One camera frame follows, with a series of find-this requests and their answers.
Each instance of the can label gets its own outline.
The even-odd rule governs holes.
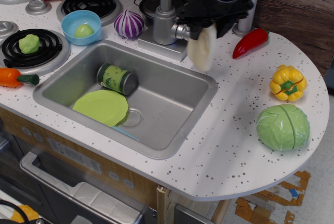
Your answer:
[[[124,82],[129,74],[130,71],[118,66],[103,64],[98,71],[98,83],[103,87],[123,93]]]

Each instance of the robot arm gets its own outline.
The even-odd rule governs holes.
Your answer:
[[[187,24],[190,38],[197,40],[202,28],[215,22],[220,38],[238,19],[246,18],[252,7],[250,0],[194,0],[176,10],[176,23]]]

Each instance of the pot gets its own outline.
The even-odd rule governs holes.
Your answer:
[[[186,4],[184,0],[172,0],[172,6],[174,6],[175,9],[184,4]],[[158,6],[160,6],[160,0],[142,0],[139,3],[139,9],[147,27],[153,26],[154,14]]]

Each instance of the black cable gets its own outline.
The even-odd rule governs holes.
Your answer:
[[[24,224],[29,224],[29,220],[28,220],[27,215],[18,206],[14,205],[13,203],[10,203],[8,201],[4,201],[3,199],[0,199],[0,205],[5,205],[5,206],[13,208],[14,210],[16,210],[20,214],[20,216],[22,216],[22,218],[24,220]]]

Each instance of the toy can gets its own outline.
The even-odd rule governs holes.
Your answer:
[[[136,88],[137,75],[108,63],[103,64],[97,74],[98,83],[124,95],[130,95]]]

